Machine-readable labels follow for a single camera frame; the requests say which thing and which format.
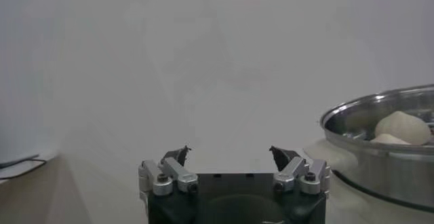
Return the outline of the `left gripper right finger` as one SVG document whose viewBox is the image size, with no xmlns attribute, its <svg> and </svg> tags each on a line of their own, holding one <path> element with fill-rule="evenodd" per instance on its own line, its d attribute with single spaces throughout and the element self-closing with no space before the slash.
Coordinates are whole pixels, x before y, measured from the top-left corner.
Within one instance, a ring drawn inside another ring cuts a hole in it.
<svg viewBox="0 0 434 224">
<path fill-rule="evenodd" d="M 269 151 L 277 166 L 273 174 L 273 191 L 287 193 L 296 186 L 307 195 L 330 193 L 330 166 L 325 160 L 314 159 L 309 164 L 297 152 L 271 146 Z"/>
</svg>

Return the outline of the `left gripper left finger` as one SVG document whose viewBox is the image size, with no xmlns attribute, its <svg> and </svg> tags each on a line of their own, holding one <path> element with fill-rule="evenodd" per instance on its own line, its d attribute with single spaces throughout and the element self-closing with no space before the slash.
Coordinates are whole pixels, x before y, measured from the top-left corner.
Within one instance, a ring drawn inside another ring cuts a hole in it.
<svg viewBox="0 0 434 224">
<path fill-rule="evenodd" d="M 199 177 L 188 171 L 184 164 L 191 149 L 187 146 L 168 151 L 159 162 L 144 160 L 138 167 L 138 186 L 142 195 L 151 192 L 156 196 L 167 196 L 177 188 L 182 193 L 196 193 Z"/>
</svg>

